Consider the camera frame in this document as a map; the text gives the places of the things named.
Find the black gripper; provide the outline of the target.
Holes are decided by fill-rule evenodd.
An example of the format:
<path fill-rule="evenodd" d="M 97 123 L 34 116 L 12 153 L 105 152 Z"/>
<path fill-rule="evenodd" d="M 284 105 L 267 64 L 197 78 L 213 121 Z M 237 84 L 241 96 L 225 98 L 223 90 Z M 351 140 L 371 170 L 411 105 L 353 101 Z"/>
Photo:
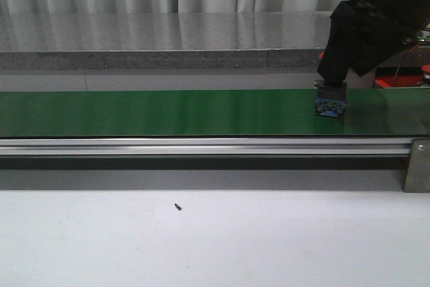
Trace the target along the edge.
<path fill-rule="evenodd" d="M 362 76 L 390 57 L 410 49 L 429 24 L 429 0 L 341 1 L 317 72 L 339 82 L 349 69 Z"/>

